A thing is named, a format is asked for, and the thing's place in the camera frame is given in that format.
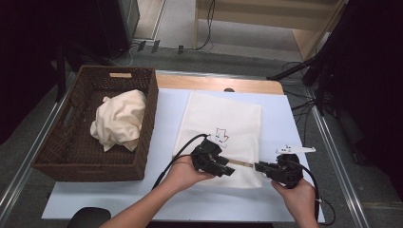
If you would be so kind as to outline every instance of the hand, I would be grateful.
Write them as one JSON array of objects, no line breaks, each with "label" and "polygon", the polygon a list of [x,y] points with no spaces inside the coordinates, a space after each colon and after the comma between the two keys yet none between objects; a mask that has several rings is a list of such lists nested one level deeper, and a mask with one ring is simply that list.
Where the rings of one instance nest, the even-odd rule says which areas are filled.
[{"label": "hand", "polygon": [[167,185],[176,193],[189,188],[199,181],[214,178],[214,175],[196,171],[190,156],[177,159],[161,184]]},{"label": "hand", "polygon": [[293,189],[272,180],[273,187],[284,198],[285,205],[299,227],[317,227],[315,219],[315,189],[305,179],[301,179]]}]

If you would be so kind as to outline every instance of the black cable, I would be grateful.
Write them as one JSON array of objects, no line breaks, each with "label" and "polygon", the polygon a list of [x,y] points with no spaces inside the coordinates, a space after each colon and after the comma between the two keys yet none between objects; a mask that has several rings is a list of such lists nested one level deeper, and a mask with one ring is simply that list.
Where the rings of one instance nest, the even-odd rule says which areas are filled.
[{"label": "black cable", "polygon": [[171,160],[171,162],[166,166],[166,168],[164,169],[164,171],[160,174],[160,176],[157,178],[157,180],[155,181],[155,183],[154,183],[154,186],[152,187],[152,189],[154,189],[155,187],[157,187],[158,186],[158,184],[160,184],[160,182],[161,182],[161,180],[163,179],[163,177],[165,176],[165,173],[166,173],[166,171],[168,171],[168,169],[171,167],[171,165],[177,160],[177,159],[179,159],[179,158],[181,158],[181,153],[183,152],[183,150],[189,145],[189,144],[191,144],[193,141],[195,141],[197,138],[199,138],[199,137],[207,137],[207,135],[206,134],[200,134],[200,135],[197,135],[197,136],[195,136],[195,137],[193,137],[189,142],[187,142],[183,147],[182,147],[182,149],[174,156],[174,158]]},{"label": "black cable", "polygon": [[200,50],[200,49],[204,48],[208,44],[208,42],[210,42],[211,23],[213,22],[215,8],[216,8],[216,0],[213,0],[213,1],[211,1],[210,8],[208,9],[208,13],[207,13],[207,26],[208,26],[207,39],[205,40],[204,44],[201,47],[197,47],[197,48],[195,48],[195,50]]},{"label": "black cable", "polygon": [[285,63],[285,64],[282,65],[282,67],[281,67],[281,72],[284,72],[284,67],[287,66],[287,65],[290,65],[290,64],[302,64],[302,62],[292,61],[292,62]]},{"label": "black cable", "polygon": [[296,97],[300,97],[300,98],[307,98],[307,99],[314,100],[314,98],[312,98],[312,97],[308,97],[308,96],[304,96],[304,95],[296,94],[296,93],[294,93],[294,92],[290,92],[290,91],[285,90],[285,89],[283,89],[283,91],[284,91],[285,93],[289,93],[289,94],[294,95],[294,96],[296,96]]},{"label": "black cable", "polygon": [[308,114],[308,111],[307,111],[307,112],[303,112],[303,113],[299,113],[299,114],[294,114],[293,116],[294,116],[294,117],[296,117],[296,116],[303,116],[303,115],[305,115],[305,114]]},{"label": "black cable", "polygon": [[305,123],[304,123],[304,127],[303,127],[303,141],[302,141],[302,146],[305,147],[305,138],[306,138],[306,124],[308,123],[308,116],[309,113],[311,113],[312,108],[314,108],[314,105],[312,105],[309,110],[306,113],[305,116]]},{"label": "black cable", "polygon": [[305,102],[304,104],[300,104],[300,105],[298,105],[298,106],[294,106],[294,107],[291,107],[291,110],[292,111],[295,111],[295,110],[298,110],[298,109],[300,109],[300,108],[302,108],[302,107],[304,107],[304,106],[306,106],[306,105],[314,105],[315,104],[315,99],[313,99],[312,101],[308,101],[308,102]]},{"label": "black cable", "polygon": [[324,225],[324,226],[329,226],[332,225],[333,223],[335,223],[336,221],[336,211],[335,208],[333,207],[333,205],[326,199],[321,199],[322,201],[324,201],[326,204],[329,205],[330,209],[332,209],[333,212],[333,219],[330,222],[321,222],[320,225]]},{"label": "black cable", "polygon": [[305,111],[306,108],[312,108],[313,106],[315,106],[315,104],[309,104],[309,105],[306,105],[306,106],[301,110],[301,112],[299,113],[299,118],[298,118],[298,120],[296,120],[296,124],[298,124],[298,122],[301,120],[303,111]]},{"label": "black cable", "polygon": [[140,43],[133,43],[130,45],[130,49],[134,48],[134,47],[138,47],[140,45]]}]

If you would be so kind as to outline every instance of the wicker basket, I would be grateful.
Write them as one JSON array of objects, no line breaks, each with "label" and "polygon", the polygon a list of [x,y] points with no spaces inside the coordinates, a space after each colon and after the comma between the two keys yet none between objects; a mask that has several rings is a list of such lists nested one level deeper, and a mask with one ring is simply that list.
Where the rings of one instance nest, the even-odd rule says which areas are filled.
[{"label": "wicker basket", "polygon": [[[134,152],[121,145],[104,152],[89,133],[96,110],[104,96],[114,97],[133,89],[141,90],[147,98],[138,146]],[[82,66],[31,166],[56,181],[142,180],[157,99],[158,86],[152,68]]]}]

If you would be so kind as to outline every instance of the wire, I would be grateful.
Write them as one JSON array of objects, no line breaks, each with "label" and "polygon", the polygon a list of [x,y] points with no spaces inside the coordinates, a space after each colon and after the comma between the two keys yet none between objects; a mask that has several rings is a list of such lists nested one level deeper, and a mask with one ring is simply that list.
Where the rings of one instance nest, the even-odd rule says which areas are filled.
[{"label": "wire", "polygon": [[321,222],[320,225],[324,225],[324,226],[332,225],[332,224],[335,223],[335,221],[336,221],[336,211],[335,211],[335,208],[333,207],[333,205],[332,205],[328,200],[322,199],[322,201],[324,201],[326,204],[329,205],[330,209],[331,209],[332,212],[333,212],[333,219],[332,219],[330,222],[326,222],[326,223],[325,223],[325,222]]},{"label": "wire", "polygon": [[312,105],[306,105],[306,106],[301,110],[301,112],[299,113],[299,118],[298,118],[298,120],[296,121],[296,124],[298,124],[299,121],[302,119],[302,112],[305,111],[305,109],[310,108],[311,106],[312,106]]},{"label": "wire", "polygon": [[208,49],[208,50],[196,50],[196,49],[193,49],[193,48],[176,48],[176,47],[158,47],[159,49],[170,49],[170,50],[190,50],[190,51],[201,51],[201,52],[206,52],[206,53],[209,53],[209,50],[211,50],[213,47],[214,47],[214,45],[210,42],[210,44],[211,44],[211,48],[210,49]]},{"label": "wire", "polygon": [[303,113],[299,113],[299,114],[294,114],[293,116],[303,116],[303,115],[305,115],[305,114],[308,114],[308,112],[303,112]]},{"label": "wire", "polygon": [[216,8],[216,0],[211,1],[210,8],[208,9],[207,13],[207,26],[208,26],[208,35],[207,39],[205,40],[204,44],[201,47],[195,48],[195,50],[200,50],[204,48],[208,42],[210,41],[211,38],[211,23],[213,22],[213,17],[214,17],[214,10]]},{"label": "wire", "polygon": [[[292,61],[292,62],[288,62],[288,63],[285,63],[284,65],[282,65],[282,67],[281,67],[281,72],[284,72],[285,66],[290,65],[290,64],[301,64],[301,65],[303,65],[303,66],[305,66],[305,67],[308,67],[308,66],[306,66],[303,62]],[[301,74],[301,76],[304,76],[304,73],[302,72],[302,69],[299,71],[299,73]],[[288,77],[289,79],[295,79],[295,78],[292,78],[291,75],[289,75],[289,76],[287,76],[287,77]]]},{"label": "wire", "polygon": [[128,55],[130,56],[130,62],[127,64],[127,65],[119,65],[119,64],[117,64],[117,63],[115,63],[112,59],[109,59],[109,61],[112,63],[112,64],[114,64],[115,66],[118,66],[118,67],[129,67],[132,63],[133,63],[133,56],[131,55],[131,50],[133,49],[133,48],[135,48],[135,47],[137,47],[138,45],[136,44],[136,45],[132,45],[131,47],[130,47],[130,49],[128,50]]},{"label": "wire", "polygon": [[302,140],[302,146],[303,146],[303,147],[305,147],[306,124],[308,123],[308,116],[309,116],[309,113],[311,113],[312,108],[314,108],[314,105],[312,105],[312,106],[309,108],[309,110],[307,111],[306,116],[305,116],[305,123],[304,123],[304,127],[303,127],[303,138],[302,138],[302,139],[303,139],[303,140]]},{"label": "wire", "polygon": [[300,104],[300,105],[298,105],[298,106],[291,107],[291,110],[292,110],[292,111],[295,111],[295,110],[298,110],[298,109],[300,109],[300,108],[302,108],[302,107],[304,107],[304,106],[306,106],[306,105],[310,105],[310,104],[314,105],[314,104],[315,104],[315,100],[313,100],[313,101],[308,101],[308,102],[305,102],[304,104]]},{"label": "wire", "polygon": [[311,99],[311,100],[313,100],[313,99],[314,99],[314,98],[312,98],[312,97],[308,97],[308,96],[304,96],[304,95],[296,94],[296,93],[294,93],[294,92],[290,92],[290,91],[285,90],[285,89],[283,89],[283,91],[284,91],[284,92],[286,92],[286,93],[289,93],[289,94],[291,94],[291,95],[294,95],[294,96],[296,96],[296,97],[300,97],[300,98],[307,98],[307,99]]},{"label": "wire", "polygon": [[190,155],[183,155],[181,156],[181,153],[183,152],[183,150],[189,145],[191,144],[193,141],[195,141],[197,138],[200,137],[207,137],[206,134],[200,134],[197,135],[195,137],[193,137],[189,142],[187,142],[182,149],[175,155],[175,157],[171,160],[171,162],[166,166],[166,168],[164,169],[164,171],[160,174],[160,176],[157,178],[157,180],[154,183],[154,186],[152,187],[152,189],[156,188],[158,186],[158,184],[160,184],[161,180],[163,179],[163,177],[165,176],[166,171],[168,171],[168,169],[172,166],[172,164],[179,158],[184,157],[184,156],[190,156]]}]

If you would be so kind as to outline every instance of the forearm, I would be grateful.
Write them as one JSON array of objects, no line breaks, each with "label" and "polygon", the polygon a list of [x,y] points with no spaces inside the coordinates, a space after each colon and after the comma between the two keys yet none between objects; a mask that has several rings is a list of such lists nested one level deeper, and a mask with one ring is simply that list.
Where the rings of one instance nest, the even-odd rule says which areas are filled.
[{"label": "forearm", "polygon": [[296,219],[299,228],[318,228],[319,225],[315,218]]},{"label": "forearm", "polygon": [[162,183],[101,227],[145,227],[176,193],[176,189]]}]

